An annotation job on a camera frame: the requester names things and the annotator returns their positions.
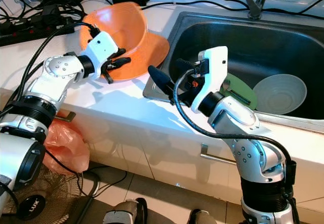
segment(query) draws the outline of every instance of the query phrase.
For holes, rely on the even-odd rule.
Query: cabinet handle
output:
[[[63,120],[65,122],[71,122],[75,116],[76,116],[76,113],[70,111],[70,113],[66,117],[56,115],[55,118],[59,119],[59,120]]]
[[[227,164],[232,164],[232,165],[236,165],[236,162],[233,160],[229,160],[223,157],[216,157],[214,155],[210,155],[207,153],[208,151],[208,146],[205,144],[201,145],[201,151],[200,151],[200,157],[208,159],[208,160],[213,160],[216,162],[222,162],[222,163],[227,163]]]

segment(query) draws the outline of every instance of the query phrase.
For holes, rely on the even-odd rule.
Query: electric fan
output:
[[[74,175],[55,173],[43,165],[33,185],[14,192],[19,201],[18,211],[10,199],[0,223],[65,223],[80,197],[77,181]]]

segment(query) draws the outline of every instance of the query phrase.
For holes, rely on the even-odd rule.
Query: white countertop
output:
[[[87,13],[104,7],[101,0],[91,0],[83,3]],[[223,16],[246,17],[246,12],[230,12],[210,6],[164,6],[145,10],[148,28],[151,32],[168,37],[178,14],[182,11],[219,14]],[[324,21],[311,18],[296,18],[286,15],[263,14],[262,19],[270,21],[291,22],[324,27]],[[15,89],[21,79],[23,70],[34,52],[44,39],[0,47],[0,86],[2,93]],[[55,37],[39,56],[37,63],[52,55],[65,52],[80,52],[78,32]],[[84,81],[73,85],[68,90],[67,98],[62,108],[83,112],[85,114],[103,117],[137,127],[152,128],[181,134],[200,142],[211,144],[209,139],[194,132],[181,118],[177,109],[169,103],[152,101],[143,97],[142,92],[149,78],[148,73],[129,81],[116,81],[107,84],[103,79]],[[212,130],[207,119],[202,114],[194,114],[189,109],[186,113],[201,127]],[[290,152],[293,158],[304,159],[324,164],[324,135],[285,126],[264,123],[274,131],[276,139]]]

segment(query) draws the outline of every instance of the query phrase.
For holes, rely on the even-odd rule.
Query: orange bowl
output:
[[[123,57],[133,53],[147,33],[145,16],[136,3],[118,3],[95,10],[85,16],[83,21],[109,33],[119,48],[126,49]],[[83,50],[89,39],[89,31],[83,26],[80,30],[80,45]]]
[[[109,33],[119,48],[126,49],[121,57],[131,58],[130,63],[109,71],[114,80],[128,80],[145,74],[148,66],[158,66],[169,52],[170,45],[164,37],[147,31],[145,16],[136,3],[118,3],[96,10],[87,15],[84,22]],[[84,50],[91,39],[85,26],[81,27],[79,38]]]

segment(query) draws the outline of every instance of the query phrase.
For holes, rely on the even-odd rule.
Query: sink basin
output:
[[[274,74],[292,74],[307,86],[304,103],[286,115],[256,111],[267,122],[324,132],[324,28],[182,12],[161,66],[173,81],[178,58],[196,62],[200,51],[228,47],[228,72],[253,88]],[[144,96],[167,101],[150,79]]]

